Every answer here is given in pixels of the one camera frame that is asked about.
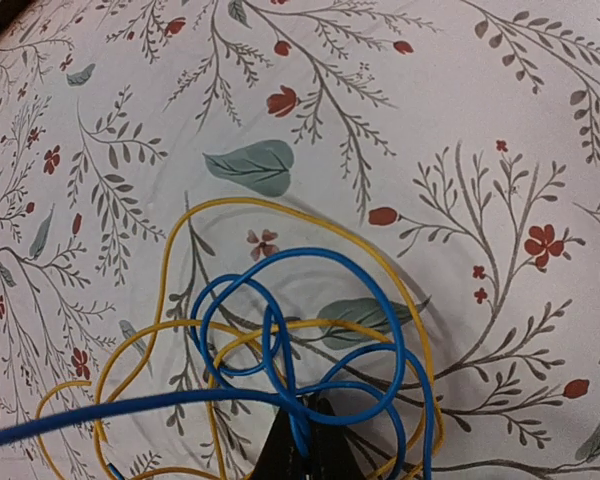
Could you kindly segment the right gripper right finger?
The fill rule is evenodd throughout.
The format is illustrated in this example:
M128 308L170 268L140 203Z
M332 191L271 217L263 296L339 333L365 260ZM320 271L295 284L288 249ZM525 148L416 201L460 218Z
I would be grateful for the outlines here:
M310 421L307 478L313 480L365 480L340 426Z

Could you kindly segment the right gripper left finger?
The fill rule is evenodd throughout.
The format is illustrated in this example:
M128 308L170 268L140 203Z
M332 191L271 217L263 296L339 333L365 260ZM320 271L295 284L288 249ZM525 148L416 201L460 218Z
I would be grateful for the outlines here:
M252 480L300 480L303 459L293 439L289 415L279 410L252 472Z

